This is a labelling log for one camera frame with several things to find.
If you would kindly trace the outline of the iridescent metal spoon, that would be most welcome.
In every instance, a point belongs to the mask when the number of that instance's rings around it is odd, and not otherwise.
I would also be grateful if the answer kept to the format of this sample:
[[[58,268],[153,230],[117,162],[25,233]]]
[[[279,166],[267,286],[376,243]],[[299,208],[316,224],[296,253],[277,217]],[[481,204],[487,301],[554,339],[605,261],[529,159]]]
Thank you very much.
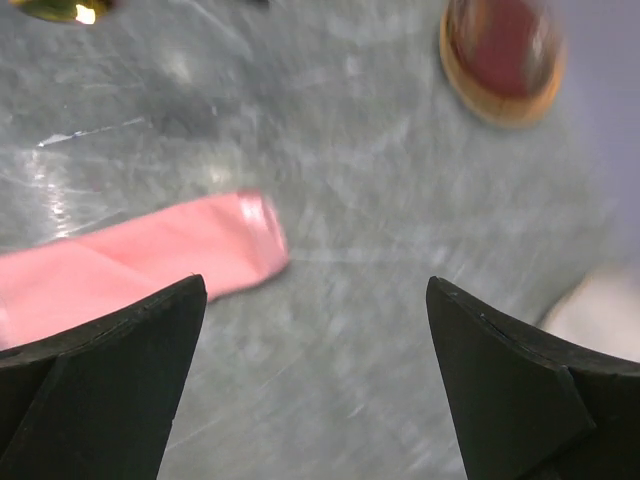
[[[9,4],[22,13],[40,20],[94,25],[119,6],[114,0],[10,0]]]

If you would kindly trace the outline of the pink satin napkin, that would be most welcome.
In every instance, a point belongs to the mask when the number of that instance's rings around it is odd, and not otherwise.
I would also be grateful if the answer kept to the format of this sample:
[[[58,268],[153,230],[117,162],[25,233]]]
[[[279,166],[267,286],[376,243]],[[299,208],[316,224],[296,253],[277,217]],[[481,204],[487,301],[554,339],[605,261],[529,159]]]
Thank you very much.
[[[282,271],[286,237],[255,191],[211,195],[1,258],[1,346],[42,340],[133,304],[185,277],[207,298]]]

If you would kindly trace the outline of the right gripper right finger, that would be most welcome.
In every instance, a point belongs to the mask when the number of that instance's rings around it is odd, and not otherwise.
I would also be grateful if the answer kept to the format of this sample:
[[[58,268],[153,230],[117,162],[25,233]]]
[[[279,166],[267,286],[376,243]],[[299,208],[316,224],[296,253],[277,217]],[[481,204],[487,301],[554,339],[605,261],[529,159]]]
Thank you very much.
[[[636,480],[639,365],[526,324],[430,278],[426,308],[473,480]]]

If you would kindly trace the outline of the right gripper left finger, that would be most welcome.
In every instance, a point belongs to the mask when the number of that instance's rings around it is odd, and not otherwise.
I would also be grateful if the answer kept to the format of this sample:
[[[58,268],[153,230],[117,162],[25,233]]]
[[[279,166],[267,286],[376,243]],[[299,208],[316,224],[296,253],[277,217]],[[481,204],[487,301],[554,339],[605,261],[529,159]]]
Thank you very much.
[[[193,275],[3,351],[2,478],[156,478],[206,304]]]

